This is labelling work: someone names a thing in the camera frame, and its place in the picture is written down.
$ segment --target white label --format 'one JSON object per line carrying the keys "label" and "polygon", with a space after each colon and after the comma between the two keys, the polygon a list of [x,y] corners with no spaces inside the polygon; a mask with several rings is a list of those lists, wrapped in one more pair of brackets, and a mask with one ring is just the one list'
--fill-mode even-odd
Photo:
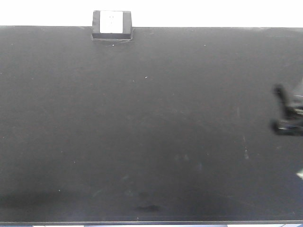
{"label": "white label", "polygon": [[123,33],[123,12],[101,11],[100,33]]}

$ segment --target black surface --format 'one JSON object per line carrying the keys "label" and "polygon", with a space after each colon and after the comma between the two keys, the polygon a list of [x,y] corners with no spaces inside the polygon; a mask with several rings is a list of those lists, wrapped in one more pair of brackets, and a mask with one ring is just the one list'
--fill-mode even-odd
{"label": "black surface", "polygon": [[0,222],[303,220],[302,73],[302,29],[1,27]]}

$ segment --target small black box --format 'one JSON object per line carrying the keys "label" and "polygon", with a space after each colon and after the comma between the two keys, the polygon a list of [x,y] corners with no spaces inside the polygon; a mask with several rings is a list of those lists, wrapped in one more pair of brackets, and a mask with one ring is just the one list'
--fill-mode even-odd
{"label": "small black box", "polygon": [[94,11],[94,39],[132,39],[133,27],[130,11]]}

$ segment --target white background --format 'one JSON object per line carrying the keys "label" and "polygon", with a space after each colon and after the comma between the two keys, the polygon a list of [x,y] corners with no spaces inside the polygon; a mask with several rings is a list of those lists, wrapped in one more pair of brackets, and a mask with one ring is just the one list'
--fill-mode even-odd
{"label": "white background", "polygon": [[303,27],[303,0],[1,0],[0,26],[91,26],[94,10],[129,10],[136,27]]}

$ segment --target black panel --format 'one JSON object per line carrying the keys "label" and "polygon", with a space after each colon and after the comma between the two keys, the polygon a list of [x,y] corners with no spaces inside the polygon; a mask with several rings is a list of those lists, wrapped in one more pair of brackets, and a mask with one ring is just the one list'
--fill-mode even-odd
{"label": "black panel", "polygon": [[276,83],[303,30],[0,28],[0,222],[302,221]]}

